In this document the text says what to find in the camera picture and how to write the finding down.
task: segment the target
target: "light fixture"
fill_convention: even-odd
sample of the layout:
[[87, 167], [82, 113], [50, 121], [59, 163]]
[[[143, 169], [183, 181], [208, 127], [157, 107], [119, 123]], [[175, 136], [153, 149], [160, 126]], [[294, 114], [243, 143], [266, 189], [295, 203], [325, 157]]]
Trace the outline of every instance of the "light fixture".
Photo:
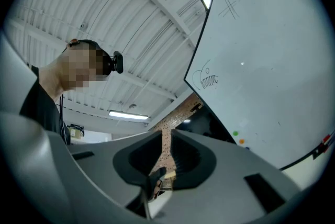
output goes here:
[[204, 5], [206, 11], [209, 10], [210, 8], [210, 3], [211, 3], [211, 0], [201, 0], [202, 4]]
[[113, 117], [120, 117], [120, 118], [127, 118], [127, 119], [136, 119], [136, 120], [146, 120], [148, 116], [145, 115], [138, 115], [138, 114], [130, 114], [130, 113], [121, 113], [119, 111], [111, 110], [109, 112], [110, 116]]

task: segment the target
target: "whiteboard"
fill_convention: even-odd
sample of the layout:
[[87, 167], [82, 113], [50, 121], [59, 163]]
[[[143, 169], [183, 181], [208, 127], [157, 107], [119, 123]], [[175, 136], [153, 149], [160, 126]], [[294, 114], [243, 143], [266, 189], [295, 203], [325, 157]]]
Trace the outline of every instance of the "whiteboard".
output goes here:
[[334, 45], [320, 0], [212, 0], [185, 81], [237, 144], [280, 168], [334, 129]]

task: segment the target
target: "man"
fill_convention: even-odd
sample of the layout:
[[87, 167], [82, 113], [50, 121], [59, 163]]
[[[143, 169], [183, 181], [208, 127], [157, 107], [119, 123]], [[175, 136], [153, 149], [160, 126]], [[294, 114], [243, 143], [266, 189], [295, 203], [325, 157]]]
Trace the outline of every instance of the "man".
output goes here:
[[[37, 76], [20, 114], [29, 117], [47, 131], [59, 133], [70, 144], [70, 132], [62, 119], [62, 95], [89, 81], [102, 81], [115, 70], [107, 52], [91, 40], [72, 39], [65, 50], [49, 65], [37, 68], [28, 65]], [[60, 113], [55, 102], [60, 98]]]

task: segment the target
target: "white corrugated ceiling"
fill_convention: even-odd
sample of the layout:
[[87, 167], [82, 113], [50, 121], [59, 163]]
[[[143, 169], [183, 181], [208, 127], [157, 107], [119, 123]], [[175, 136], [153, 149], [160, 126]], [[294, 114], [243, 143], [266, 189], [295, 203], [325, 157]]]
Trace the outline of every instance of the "white corrugated ceiling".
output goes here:
[[[6, 31], [35, 66], [53, 61], [73, 38], [95, 40], [110, 55], [122, 52], [122, 75], [112, 73], [106, 82], [64, 95], [67, 109], [106, 118], [116, 127], [109, 110], [148, 115], [151, 121], [187, 90], [183, 77], [204, 19], [200, 0], [17, 0]], [[144, 124], [120, 126], [131, 134]]]

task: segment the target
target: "black shirt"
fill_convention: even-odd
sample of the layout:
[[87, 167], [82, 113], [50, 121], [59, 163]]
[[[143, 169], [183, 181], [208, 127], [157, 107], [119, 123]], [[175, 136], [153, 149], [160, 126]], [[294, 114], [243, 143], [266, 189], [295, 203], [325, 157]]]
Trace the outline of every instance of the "black shirt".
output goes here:
[[[38, 83], [38, 68], [31, 66], [31, 70], [37, 76], [37, 80], [23, 103], [20, 115], [35, 120], [47, 131], [56, 132], [61, 135], [60, 113], [58, 112], [57, 106]], [[65, 129], [66, 144], [69, 145], [71, 142], [70, 131], [64, 122], [63, 125]]]

